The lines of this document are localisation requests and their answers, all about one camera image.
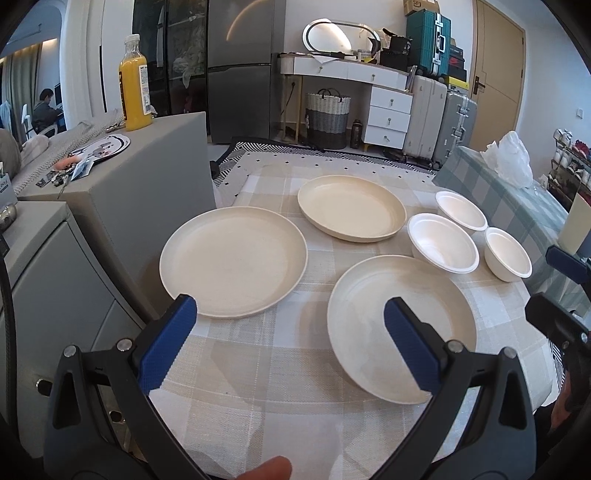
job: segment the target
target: computer monitor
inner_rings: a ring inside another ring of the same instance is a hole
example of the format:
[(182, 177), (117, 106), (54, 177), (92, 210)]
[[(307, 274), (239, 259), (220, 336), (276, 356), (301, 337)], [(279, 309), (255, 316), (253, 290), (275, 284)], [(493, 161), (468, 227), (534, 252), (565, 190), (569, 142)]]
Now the computer monitor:
[(56, 87), (53, 90), (53, 93), (56, 96), (56, 105), (59, 105), (61, 103), (61, 84), (57, 84)]

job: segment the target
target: tablecloth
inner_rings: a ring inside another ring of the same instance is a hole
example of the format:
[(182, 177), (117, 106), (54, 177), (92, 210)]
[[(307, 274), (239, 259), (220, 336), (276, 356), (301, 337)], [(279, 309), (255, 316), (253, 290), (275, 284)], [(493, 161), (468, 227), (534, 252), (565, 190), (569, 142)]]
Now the tablecloth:
[[(379, 254), (411, 255), (406, 228), (379, 243), (341, 241), (304, 218), (296, 195), (309, 179), (353, 174), (384, 185), (411, 216), (434, 212), (440, 189), (425, 174), (345, 160), (338, 168), (335, 164), (266, 166), (248, 177), (235, 205), (273, 210), (300, 228), (309, 249), (304, 277), (261, 314), (228, 321), (199, 316), (162, 387), (150, 394), (178, 441), (207, 473), (233, 477), (284, 455), (293, 463), (293, 480), (366, 479), (424, 410), (424, 405), (379, 400), (359, 388), (339, 365), (326, 324), (332, 288), (349, 267)], [(477, 241), (482, 252), (482, 239)], [(523, 283), (501, 282), (484, 260), (473, 273), (450, 278), (473, 310), (476, 350), (498, 353), (513, 346), (532, 406), (539, 406), (550, 393), (554, 367), (548, 342), (525, 321), (529, 295)], [(466, 396), (440, 455), (457, 444), (475, 395), (472, 389)]]
[(550, 192), (537, 182), (518, 189), (501, 180), (489, 169), (479, 152), (466, 147), (455, 149), (433, 183), (458, 192), (474, 202), (489, 224), (515, 237), (532, 263), (532, 274), (524, 280), (530, 294), (546, 292), (567, 310), (584, 316), (590, 304), (583, 289), (545, 261), (550, 245), (557, 242), (567, 212)]

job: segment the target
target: orange juice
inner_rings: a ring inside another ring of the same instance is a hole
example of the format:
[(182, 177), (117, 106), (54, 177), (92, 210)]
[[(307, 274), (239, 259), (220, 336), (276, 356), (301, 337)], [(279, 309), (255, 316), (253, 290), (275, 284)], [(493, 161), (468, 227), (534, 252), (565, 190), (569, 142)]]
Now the orange juice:
[(146, 57), (139, 52), (139, 35), (125, 38), (125, 57), (119, 65), (119, 87), (125, 128), (137, 130), (152, 123)]

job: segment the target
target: curtain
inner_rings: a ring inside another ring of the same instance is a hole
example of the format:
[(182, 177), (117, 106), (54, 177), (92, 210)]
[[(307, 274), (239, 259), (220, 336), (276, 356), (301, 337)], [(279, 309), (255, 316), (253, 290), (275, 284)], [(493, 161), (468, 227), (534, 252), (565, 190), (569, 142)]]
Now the curtain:
[(41, 44), (18, 50), (4, 58), (2, 68), (2, 98), (12, 106), (16, 117), (17, 140), (22, 145), (27, 137), (21, 124), (22, 106), (27, 105), (29, 115), (36, 105), (37, 70), (41, 58)]

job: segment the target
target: black hair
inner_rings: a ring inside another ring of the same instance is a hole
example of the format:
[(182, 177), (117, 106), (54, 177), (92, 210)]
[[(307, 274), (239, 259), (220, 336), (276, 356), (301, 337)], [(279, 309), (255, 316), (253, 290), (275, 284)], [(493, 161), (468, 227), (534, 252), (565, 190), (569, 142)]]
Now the black hair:
[(41, 92), (41, 95), (39, 95), (39, 100), (43, 101), (45, 100), (47, 97), (53, 97), (53, 90), (50, 88), (44, 88), (43, 91)]

